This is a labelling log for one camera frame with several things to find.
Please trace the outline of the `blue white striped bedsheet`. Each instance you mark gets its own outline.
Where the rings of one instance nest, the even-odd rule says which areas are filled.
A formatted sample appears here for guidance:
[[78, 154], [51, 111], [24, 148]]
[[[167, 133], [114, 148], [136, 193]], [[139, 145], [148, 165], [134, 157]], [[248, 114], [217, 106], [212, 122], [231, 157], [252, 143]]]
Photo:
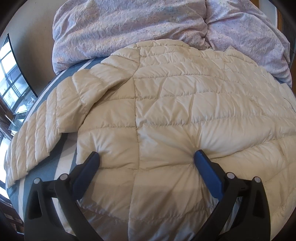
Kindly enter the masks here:
[[[26, 118], [29, 118], [29, 116], [37, 111], [38, 107], [47, 100], [60, 82], [79, 70], [92, 68], [104, 59], [105, 57], [85, 60], [62, 71], [48, 84], [41, 95], [39, 95]], [[63, 173], [70, 173], [76, 166], [76, 143], [76, 133], [63, 134], [57, 147], [51, 151], [50, 155], [33, 168], [26, 177], [16, 181], [15, 184], [8, 189], [10, 201], [22, 220], [25, 219], [28, 196], [33, 179], [39, 177], [44, 181], [51, 181], [57, 179]]]

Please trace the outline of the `cream quilted down jacket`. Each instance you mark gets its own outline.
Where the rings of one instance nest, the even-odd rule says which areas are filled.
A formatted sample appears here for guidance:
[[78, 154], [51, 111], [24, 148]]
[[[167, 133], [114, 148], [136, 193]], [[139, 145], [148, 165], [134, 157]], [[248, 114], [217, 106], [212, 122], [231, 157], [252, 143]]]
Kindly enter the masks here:
[[190, 240], [217, 204], [197, 150], [238, 178], [261, 178], [271, 238], [295, 209], [295, 95], [235, 50], [182, 41], [129, 45], [60, 82], [15, 134], [7, 191], [77, 134], [76, 165], [100, 168], [79, 201], [104, 240]]

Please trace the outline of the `window with dark frame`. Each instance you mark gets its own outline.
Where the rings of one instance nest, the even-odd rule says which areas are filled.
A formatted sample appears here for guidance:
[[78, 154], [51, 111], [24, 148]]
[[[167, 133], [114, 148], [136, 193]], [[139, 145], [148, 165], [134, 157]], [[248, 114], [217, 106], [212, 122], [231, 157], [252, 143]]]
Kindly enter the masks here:
[[9, 35], [1, 46], [1, 100], [12, 114], [8, 118], [8, 130], [14, 135], [36, 102], [37, 95], [18, 65]]

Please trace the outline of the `lilac floral duvet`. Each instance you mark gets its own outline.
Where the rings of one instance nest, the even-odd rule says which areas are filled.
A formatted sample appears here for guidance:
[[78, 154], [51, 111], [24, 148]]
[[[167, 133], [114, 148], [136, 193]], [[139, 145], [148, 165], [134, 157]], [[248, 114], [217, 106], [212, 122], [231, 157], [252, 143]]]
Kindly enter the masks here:
[[292, 85], [290, 43], [251, 1], [67, 1], [53, 21], [53, 70], [148, 40], [240, 51]]

